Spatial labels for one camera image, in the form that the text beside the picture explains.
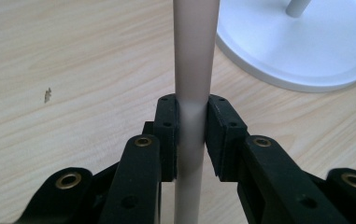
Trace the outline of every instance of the white pole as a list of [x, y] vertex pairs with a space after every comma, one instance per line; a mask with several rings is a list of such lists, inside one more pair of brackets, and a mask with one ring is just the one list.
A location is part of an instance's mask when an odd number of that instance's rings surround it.
[[179, 104], [175, 223], [196, 224], [219, 0], [174, 0], [175, 80]]
[[311, 0], [291, 0], [286, 8], [286, 14], [291, 17], [299, 18]]

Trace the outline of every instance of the wood grain surface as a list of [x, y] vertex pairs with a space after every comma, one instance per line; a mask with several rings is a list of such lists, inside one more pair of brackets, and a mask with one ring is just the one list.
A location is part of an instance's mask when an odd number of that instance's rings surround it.
[[[0, 223], [15, 221], [53, 173], [96, 174], [118, 161], [153, 120], [157, 99], [174, 92], [172, 17], [172, 0], [0, 1]], [[356, 84], [286, 91], [215, 49], [211, 92], [304, 170], [356, 169]], [[235, 189], [206, 155], [200, 223], [245, 223]], [[163, 184], [162, 223], [173, 222], [173, 201], [173, 183]]]

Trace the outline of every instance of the black mechanical linkage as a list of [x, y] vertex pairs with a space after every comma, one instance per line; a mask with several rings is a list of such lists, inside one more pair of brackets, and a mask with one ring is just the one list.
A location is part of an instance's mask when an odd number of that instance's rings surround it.
[[223, 98], [208, 102], [206, 146], [221, 181], [238, 182], [249, 223], [356, 223], [356, 171], [309, 175], [273, 139], [249, 135]]
[[[247, 219], [260, 223], [356, 223], [356, 171], [308, 174], [273, 139], [250, 135], [230, 103], [211, 95], [206, 146], [215, 174], [237, 182]], [[154, 121], [131, 138], [121, 161], [97, 175], [82, 168], [50, 176], [15, 223], [160, 223], [161, 183], [177, 176], [178, 103], [159, 99]]]

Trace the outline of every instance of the round white base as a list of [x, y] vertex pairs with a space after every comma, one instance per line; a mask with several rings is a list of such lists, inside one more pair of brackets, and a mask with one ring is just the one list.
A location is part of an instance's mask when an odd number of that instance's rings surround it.
[[289, 0], [221, 0], [217, 44], [258, 79], [294, 91], [356, 81], [356, 0], [312, 0], [300, 18]]

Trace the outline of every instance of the wooden table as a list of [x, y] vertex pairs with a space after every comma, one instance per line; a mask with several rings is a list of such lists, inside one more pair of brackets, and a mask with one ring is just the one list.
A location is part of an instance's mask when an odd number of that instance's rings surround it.
[[[172, 1], [0, 1], [0, 222], [15, 221], [65, 167], [94, 174], [174, 92]], [[45, 93], [50, 88], [50, 99]], [[356, 84], [286, 91], [248, 75], [215, 49], [212, 93], [249, 132], [275, 138], [306, 171], [356, 169]], [[236, 184], [205, 157], [200, 223], [242, 223]], [[162, 222], [173, 222], [174, 185], [163, 185]]]

